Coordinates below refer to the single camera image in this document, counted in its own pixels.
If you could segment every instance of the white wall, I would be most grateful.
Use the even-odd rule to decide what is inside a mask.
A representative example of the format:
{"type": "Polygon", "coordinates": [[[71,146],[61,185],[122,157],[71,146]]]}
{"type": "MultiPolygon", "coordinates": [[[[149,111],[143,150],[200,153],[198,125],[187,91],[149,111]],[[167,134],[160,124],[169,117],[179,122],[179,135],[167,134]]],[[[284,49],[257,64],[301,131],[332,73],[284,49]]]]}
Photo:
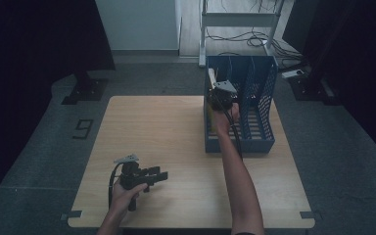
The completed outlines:
{"type": "Polygon", "coordinates": [[[180,0],[96,0],[112,50],[178,50],[180,0]]]}

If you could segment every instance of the black cable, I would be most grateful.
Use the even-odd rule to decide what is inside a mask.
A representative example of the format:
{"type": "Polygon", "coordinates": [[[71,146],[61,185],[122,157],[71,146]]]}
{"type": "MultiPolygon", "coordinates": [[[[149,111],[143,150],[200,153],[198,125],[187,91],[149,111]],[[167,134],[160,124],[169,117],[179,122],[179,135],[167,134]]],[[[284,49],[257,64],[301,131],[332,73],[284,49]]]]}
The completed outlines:
{"type": "Polygon", "coordinates": [[[254,6],[258,3],[258,0],[256,0],[255,4],[253,4],[253,6],[250,8],[249,12],[252,11],[252,9],[254,8],[254,6]]]}
{"type": "Polygon", "coordinates": [[[109,208],[110,208],[110,205],[112,203],[112,193],[113,193],[114,181],[115,181],[115,177],[116,177],[116,170],[118,169],[119,165],[121,165],[121,164],[117,164],[115,166],[115,168],[112,171],[110,180],[109,180],[109,208]]]}
{"type": "Polygon", "coordinates": [[[271,8],[268,8],[268,2],[267,2],[267,8],[265,9],[267,12],[269,12],[271,9],[273,9],[273,13],[276,12],[276,5],[277,5],[277,0],[274,1],[274,5],[271,8]]]}
{"type": "MultiPolygon", "coordinates": [[[[206,8],[208,8],[208,3],[209,1],[208,0],[204,0],[206,1],[206,8]]],[[[250,9],[250,11],[254,8],[254,6],[256,5],[258,1],[256,0],[255,4],[252,6],[252,8],[250,9]]],[[[278,0],[275,0],[274,2],[274,5],[273,7],[271,7],[270,9],[265,9],[263,6],[262,6],[262,0],[259,1],[259,7],[258,7],[258,11],[260,12],[261,8],[264,8],[266,11],[269,11],[271,9],[273,9],[273,11],[276,10],[276,7],[277,7],[277,3],[278,3],[278,0]]],[[[224,10],[226,11],[223,3],[222,3],[222,0],[221,0],[221,6],[224,8],[224,10]]],[[[265,34],[265,33],[262,33],[262,32],[256,32],[254,31],[254,27],[252,28],[252,31],[249,31],[249,32],[245,32],[245,33],[242,33],[240,35],[237,35],[237,36],[232,36],[232,37],[221,37],[221,36],[216,36],[216,35],[210,35],[209,33],[209,29],[206,27],[206,32],[207,32],[207,38],[210,38],[211,40],[216,40],[216,41],[233,41],[233,42],[241,42],[241,41],[246,41],[247,45],[248,46],[252,46],[252,47],[261,47],[261,46],[264,46],[264,43],[263,43],[263,40],[267,40],[268,39],[268,36],[265,34]],[[251,34],[252,36],[250,36],[249,38],[241,38],[243,36],[246,36],[248,34],[251,34]]],[[[285,65],[284,65],[284,62],[285,61],[297,61],[299,63],[305,63],[306,62],[306,58],[301,55],[299,52],[295,52],[295,51],[290,51],[290,50],[286,50],[284,48],[282,48],[282,46],[280,45],[280,43],[273,38],[272,40],[272,47],[274,48],[274,51],[275,51],[275,58],[277,60],[280,60],[280,64],[283,66],[283,68],[281,69],[285,69],[287,68],[285,65]]],[[[232,52],[223,52],[223,53],[220,53],[218,55],[224,55],[224,54],[231,54],[231,55],[238,55],[240,56],[240,54],[237,54],[237,53],[232,53],[232,52]]]]}
{"type": "Polygon", "coordinates": [[[237,132],[237,128],[236,126],[234,125],[234,119],[233,117],[230,116],[230,114],[222,107],[222,104],[221,102],[219,101],[218,97],[212,92],[211,93],[213,95],[213,97],[215,98],[216,102],[218,103],[219,107],[223,110],[225,116],[227,117],[228,119],[228,122],[230,123],[230,126],[231,126],[231,129],[233,130],[234,132],[234,136],[236,138],[236,145],[237,145],[237,153],[239,154],[240,156],[240,159],[243,160],[243,154],[242,154],[242,151],[241,151],[241,142],[240,142],[240,137],[239,137],[239,133],[237,132]]]}

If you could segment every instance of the gray floor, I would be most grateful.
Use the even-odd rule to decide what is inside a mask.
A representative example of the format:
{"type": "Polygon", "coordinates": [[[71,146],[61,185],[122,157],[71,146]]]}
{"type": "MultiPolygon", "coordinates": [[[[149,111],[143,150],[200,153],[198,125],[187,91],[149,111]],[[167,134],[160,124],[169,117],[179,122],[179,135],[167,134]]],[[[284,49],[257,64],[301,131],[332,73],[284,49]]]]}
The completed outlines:
{"type": "MultiPolygon", "coordinates": [[[[196,63],[164,57],[136,64],[134,58],[130,63],[121,59],[117,71],[90,73],[109,80],[99,102],[61,105],[74,77],[54,84],[45,116],[0,185],[0,234],[94,234],[96,228],[70,228],[61,217],[71,210],[110,97],[203,94],[205,72],[196,63]],[[72,138],[83,134],[75,130],[80,119],[94,120],[85,140],[72,138]]],[[[274,101],[316,225],[308,231],[267,229],[267,234],[376,234],[373,141],[343,107],[298,102],[288,82],[279,77],[274,101]]]]}

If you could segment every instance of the human arm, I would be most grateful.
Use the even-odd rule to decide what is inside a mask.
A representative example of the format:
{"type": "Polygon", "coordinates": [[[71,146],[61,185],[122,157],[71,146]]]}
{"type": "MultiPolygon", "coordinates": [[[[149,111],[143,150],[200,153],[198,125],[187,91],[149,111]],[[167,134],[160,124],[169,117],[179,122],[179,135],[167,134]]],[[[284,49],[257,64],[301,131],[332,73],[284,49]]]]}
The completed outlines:
{"type": "Polygon", "coordinates": [[[148,187],[148,184],[139,184],[131,190],[124,190],[118,182],[119,180],[114,184],[112,204],[97,232],[98,235],[118,234],[118,228],[127,214],[131,199],[137,198],[139,193],[148,187]]]}
{"type": "MultiPolygon", "coordinates": [[[[238,118],[238,104],[231,113],[238,118]]],[[[213,112],[213,121],[222,154],[225,183],[232,215],[232,234],[264,234],[263,220],[255,185],[228,134],[230,124],[224,113],[213,112]]]]}

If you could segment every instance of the black curtain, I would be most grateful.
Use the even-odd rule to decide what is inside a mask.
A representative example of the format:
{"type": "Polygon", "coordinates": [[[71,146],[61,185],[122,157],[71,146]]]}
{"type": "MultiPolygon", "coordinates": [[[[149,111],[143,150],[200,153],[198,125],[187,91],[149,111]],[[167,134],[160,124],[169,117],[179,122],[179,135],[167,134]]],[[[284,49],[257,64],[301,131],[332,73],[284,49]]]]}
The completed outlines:
{"type": "Polygon", "coordinates": [[[0,0],[0,182],[46,111],[54,81],[114,69],[94,0],[0,0]]]}
{"type": "Polygon", "coordinates": [[[326,60],[328,82],[376,143],[376,1],[356,3],[326,60]]]}

